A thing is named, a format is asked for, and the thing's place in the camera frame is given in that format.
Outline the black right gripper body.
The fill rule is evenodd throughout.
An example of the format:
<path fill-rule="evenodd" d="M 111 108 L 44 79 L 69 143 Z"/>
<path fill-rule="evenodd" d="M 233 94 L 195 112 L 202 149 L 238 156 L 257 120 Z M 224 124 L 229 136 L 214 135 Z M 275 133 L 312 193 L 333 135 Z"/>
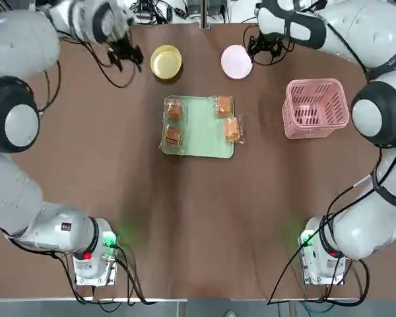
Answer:
<path fill-rule="evenodd" d="M 259 33 L 256 39 L 257 47 L 281 47 L 281 38 L 276 36 L 268 36 L 263 33 Z"/>

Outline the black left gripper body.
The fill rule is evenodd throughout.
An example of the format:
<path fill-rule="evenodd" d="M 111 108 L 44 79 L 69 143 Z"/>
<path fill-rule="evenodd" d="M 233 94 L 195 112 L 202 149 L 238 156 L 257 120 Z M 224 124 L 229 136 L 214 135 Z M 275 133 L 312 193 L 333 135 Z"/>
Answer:
<path fill-rule="evenodd" d="M 133 55 L 134 52 L 134 48 L 127 34 L 123 38 L 112 42 L 110 48 L 116 55 Z"/>

